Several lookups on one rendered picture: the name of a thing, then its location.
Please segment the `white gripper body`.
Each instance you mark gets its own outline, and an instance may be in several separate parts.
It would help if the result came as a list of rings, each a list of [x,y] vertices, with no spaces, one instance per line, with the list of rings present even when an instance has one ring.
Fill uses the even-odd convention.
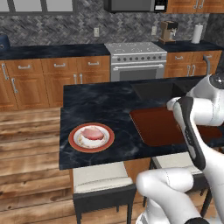
[[[167,103],[166,103],[166,107],[168,110],[170,111],[180,111],[181,107],[179,105],[175,105],[175,103],[179,100],[179,97],[174,97],[171,98]]]

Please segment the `red-brown tray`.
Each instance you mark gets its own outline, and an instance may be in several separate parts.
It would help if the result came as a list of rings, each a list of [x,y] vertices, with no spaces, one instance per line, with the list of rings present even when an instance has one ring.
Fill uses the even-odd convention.
[[[129,113],[143,142],[149,146],[184,144],[173,113],[166,107],[140,108]]]

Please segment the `pink steak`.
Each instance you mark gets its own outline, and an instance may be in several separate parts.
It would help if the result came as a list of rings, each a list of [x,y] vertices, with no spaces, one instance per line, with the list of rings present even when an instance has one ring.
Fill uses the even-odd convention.
[[[97,128],[86,128],[81,134],[87,138],[88,140],[102,140],[104,138],[104,134]]]

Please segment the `red-rimmed white plate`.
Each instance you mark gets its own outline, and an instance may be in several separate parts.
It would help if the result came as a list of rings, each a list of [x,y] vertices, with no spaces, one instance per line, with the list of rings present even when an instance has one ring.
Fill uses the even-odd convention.
[[[99,129],[104,134],[102,140],[88,140],[81,134],[84,129],[93,127]],[[113,130],[107,125],[98,122],[83,123],[74,128],[68,137],[68,142],[74,149],[85,153],[104,151],[114,142],[114,140],[115,134]]]

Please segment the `dark island sink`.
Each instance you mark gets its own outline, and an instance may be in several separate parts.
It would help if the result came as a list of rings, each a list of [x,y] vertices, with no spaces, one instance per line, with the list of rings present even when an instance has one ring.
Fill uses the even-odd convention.
[[[155,82],[132,84],[141,100],[170,100],[186,95],[200,80],[175,80],[174,82]]]

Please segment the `short wooden base cupboard run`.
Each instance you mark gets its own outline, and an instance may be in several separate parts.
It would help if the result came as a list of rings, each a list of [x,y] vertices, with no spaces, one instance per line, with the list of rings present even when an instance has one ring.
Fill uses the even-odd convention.
[[[168,52],[164,69],[165,78],[204,76],[207,74],[206,55],[210,61],[210,74],[215,74],[221,50],[202,52]]]

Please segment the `grey sink tap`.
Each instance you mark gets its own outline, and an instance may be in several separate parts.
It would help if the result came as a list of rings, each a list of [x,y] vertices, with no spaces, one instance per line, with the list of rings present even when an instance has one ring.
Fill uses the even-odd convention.
[[[206,76],[211,75],[210,70],[211,70],[211,64],[210,60],[208,57],[204,54],[203,55],[203,60],[206,62]]]

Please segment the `stainless steel stove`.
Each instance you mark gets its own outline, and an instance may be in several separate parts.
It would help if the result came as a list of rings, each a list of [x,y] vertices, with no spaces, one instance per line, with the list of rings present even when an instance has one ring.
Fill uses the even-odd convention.
[[[167,51],[152,42],[110,43],[111,81],[162,79]]]

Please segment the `black stool with cream seat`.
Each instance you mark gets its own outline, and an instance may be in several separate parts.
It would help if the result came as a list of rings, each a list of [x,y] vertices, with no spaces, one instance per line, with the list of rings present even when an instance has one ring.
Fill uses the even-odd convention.
[[[83,213],[127,205],[127,224],[137,187],[126,172],[124,162],[73,168],[73,204],[77,224]]]
[[[206,198],[200,211],[200,215],[205,217],[212,200],[212,194],[209,191],[209,186],[204,174],[193,165],[193,162],[187,152],[157,156],[150,160],[150,170],[171,167],[186,168],[192,174],[193,187],[189,190],[189,193],[200,191],[200,194],[203,194],[203,192],[207,190]]]

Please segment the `brown coffee machine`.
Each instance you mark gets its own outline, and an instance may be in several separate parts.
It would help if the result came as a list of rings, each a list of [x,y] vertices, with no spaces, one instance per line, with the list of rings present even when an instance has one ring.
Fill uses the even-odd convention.
[[[162,21],[161,30],[162,34],[159,41],[162,44],[175,43],[173,37],[176,35],[176,31],[179,27],[179,23],[175,21]]]

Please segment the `white paper towel roll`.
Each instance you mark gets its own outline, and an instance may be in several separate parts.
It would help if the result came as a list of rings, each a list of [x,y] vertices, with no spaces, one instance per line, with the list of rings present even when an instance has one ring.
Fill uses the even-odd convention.
[[[194,27],[193,35],[192,35],[192,43],[198,44],[200,42],[200,37],[203,31],[202,24],[196,24]]]

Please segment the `black microwave oven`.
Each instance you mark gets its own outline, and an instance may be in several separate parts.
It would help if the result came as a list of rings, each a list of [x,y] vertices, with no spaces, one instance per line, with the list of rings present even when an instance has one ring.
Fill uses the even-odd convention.
[[[166,12],[168,0],[103,0],[104,10],[117,12]]]

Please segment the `long wooden base cupboard run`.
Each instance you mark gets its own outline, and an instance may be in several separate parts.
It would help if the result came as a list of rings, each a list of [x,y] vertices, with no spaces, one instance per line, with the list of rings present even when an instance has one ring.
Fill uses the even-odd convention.
[[[110,81],[108,55],[0,60],[0,112],[63,105],[65,85]]]

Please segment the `grey-framed window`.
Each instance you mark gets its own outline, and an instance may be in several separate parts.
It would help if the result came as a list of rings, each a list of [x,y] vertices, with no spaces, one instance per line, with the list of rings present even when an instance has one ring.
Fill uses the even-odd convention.
[[[74,14],[77,0],[0,0],[0,15]]]

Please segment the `dark blue toaster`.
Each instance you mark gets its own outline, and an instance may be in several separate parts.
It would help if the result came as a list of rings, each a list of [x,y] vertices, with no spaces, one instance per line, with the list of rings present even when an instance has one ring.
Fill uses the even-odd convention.
[[[11,47],[9,38],[6,34],[0,33],[0,51],[5,51]]]

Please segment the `wooden wall cupboards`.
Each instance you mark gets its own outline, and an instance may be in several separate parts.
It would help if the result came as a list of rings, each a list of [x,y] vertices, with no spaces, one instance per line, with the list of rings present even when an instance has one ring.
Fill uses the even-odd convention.
[[[167,0],[167,14],[224,13],[224,0]]]

